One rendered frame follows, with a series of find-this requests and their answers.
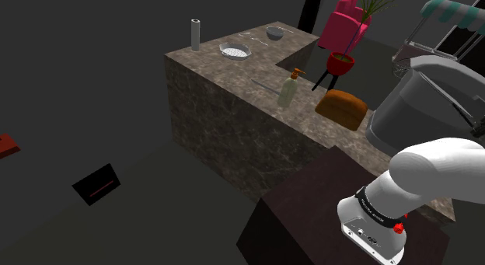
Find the cart with striped awning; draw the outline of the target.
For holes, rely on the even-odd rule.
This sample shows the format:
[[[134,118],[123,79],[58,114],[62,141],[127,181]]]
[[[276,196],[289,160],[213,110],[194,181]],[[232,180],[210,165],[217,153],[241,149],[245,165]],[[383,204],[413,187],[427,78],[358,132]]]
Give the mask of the cart with striped awning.
[[[411,58],[434,55],[460,62],[485,37],[485,9],[477,8],[475,5],[450,0],[430,0],[424,4],[420,15],[422,19],[392,57],[392,74],[397,78],[402,78],[410,69]],[[452,25],[452,29],[435,47],[428,47],[413,41],[429,19]],[[454,54],[440,51],[438,47],[456,28],[466,29],[473,35]]]

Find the brown bread loaf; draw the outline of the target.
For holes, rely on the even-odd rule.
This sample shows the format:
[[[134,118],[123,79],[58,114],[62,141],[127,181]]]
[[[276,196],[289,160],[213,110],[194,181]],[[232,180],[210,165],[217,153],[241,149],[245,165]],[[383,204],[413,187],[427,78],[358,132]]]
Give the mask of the brown bread loaf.
[[[356,131],[364,120],[368,106],[356,96],[331,89],[316,105],[315,111],[350,131]]]

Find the plant in red pot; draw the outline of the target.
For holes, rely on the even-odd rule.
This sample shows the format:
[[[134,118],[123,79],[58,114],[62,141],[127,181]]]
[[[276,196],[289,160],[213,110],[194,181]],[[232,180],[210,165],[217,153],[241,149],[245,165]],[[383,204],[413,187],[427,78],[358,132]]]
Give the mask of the plant in red pot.
[[[363,9],[361,23],[363,23],[369,16],[372,17],[372,15],[376,13],[393,7],[393,2],[394,0],[358,0],[357,7]],[[355,60],[350,56],[350,53],[330,51],[330,56],[326,62],[326,70],[320,76],[317,83],[312,87],[312,91],[314,91],[328,75],[332,75],[332,80],[327,89],[333,89],[338,78],[348,73],[354,66],[354,63]]]

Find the green soap bottle orange pump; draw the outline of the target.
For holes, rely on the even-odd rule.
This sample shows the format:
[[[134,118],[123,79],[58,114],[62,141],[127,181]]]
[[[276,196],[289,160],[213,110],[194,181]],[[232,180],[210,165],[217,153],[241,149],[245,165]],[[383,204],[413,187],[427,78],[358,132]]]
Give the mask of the green soap bottle orange pump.
[[[300,74],[305,74],[305,72],[298,68],[294,68],[290,77],[284,81],[277,99],[278,106],[289,107],[291,105],[291,101],[293,100],[298,88],[297,79]]]

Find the grey table knife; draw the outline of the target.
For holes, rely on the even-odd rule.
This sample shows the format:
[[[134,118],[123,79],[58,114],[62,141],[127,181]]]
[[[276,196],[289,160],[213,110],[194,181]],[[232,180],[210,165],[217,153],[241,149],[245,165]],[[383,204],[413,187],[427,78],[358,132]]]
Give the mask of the grey table knife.
[[[272,89],[271,87],[269,87],[267,85],[264,85],[264,84],[262,84],[262,83],[260,83],[260,82],[258,82],[256,80],[254,80],[254,79],[251,79],[251,82],[253,82],[254,84],[256,84],[256,85],[258,85],[258,86],[260,86],[260,87],[262,87],[262,88],[264,88],[264,89],[266,89],[268,91],[271,91],[272,93],[275,93],[278,96],[280,95],[280,92],[278,92],[277,90]]]

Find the grey bowl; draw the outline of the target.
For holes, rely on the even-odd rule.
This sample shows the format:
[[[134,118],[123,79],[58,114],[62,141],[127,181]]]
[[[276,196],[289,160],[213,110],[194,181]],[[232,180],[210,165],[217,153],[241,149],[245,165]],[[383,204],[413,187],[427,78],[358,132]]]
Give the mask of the grey bowl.
[[[266,35],[270,40],[280,40],[284,36],[284,31],[277,26],[269,26],[266,28]]]

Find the grey oval perforated dish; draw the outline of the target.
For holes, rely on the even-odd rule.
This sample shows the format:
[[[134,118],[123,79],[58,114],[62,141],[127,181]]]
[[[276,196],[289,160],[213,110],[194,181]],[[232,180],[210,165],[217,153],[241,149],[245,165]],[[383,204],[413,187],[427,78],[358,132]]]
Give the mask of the grey oval perforated dish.
[[[252,51],[245,44],[223,43],[219,45],[222,55],[236,61],[243,61],[252,55]]]

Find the grey cylinder vase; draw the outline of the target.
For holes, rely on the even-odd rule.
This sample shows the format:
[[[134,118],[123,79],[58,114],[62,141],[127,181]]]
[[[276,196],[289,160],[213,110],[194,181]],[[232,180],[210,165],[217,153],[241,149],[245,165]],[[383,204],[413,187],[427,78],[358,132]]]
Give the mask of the grey cylinder vase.
[[[193,51],[200,50],[201,21],[192,19],[190,23],[190,45]]]

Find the black box with red line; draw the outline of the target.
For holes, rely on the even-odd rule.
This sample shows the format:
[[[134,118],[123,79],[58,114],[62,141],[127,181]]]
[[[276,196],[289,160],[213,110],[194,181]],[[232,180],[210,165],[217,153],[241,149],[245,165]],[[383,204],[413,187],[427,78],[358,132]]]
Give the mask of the black box with red line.
[[[72,185],[79,196],[91,206],[120,186],[120,181],[110,163]]]

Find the red block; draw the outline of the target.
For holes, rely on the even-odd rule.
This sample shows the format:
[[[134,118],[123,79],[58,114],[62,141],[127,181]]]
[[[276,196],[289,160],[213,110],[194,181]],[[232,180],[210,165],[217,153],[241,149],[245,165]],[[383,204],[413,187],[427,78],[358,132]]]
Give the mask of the red block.
[[[0,134],[0,159],[20,151],[20,147],[8,134]]]

